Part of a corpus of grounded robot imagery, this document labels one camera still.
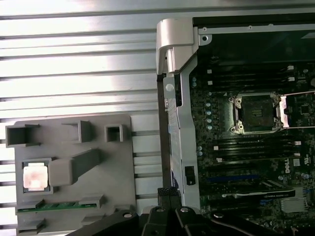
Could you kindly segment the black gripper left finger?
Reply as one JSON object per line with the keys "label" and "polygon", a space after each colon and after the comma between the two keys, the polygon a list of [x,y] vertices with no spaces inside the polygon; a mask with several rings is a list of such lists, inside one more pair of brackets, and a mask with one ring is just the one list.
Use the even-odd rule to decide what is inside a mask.
{"label": "black gripper left finger", "polygon": [[141,215],[131,210],[120,210],[83,226],[72,236],[166,236],[176,207],[176,188],[158,188],[158,205],[149,207]]}

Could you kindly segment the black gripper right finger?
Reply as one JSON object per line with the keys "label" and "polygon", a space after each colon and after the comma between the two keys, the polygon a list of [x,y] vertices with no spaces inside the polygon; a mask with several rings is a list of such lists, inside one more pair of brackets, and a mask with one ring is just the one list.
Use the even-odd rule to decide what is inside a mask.
{"label": "black gripper right finger", "polygon": [[189,206],[183,206],[178,194],[171,195],[171,206],[186,236],[283,236],[229,213],[214,211],[203,217]]}

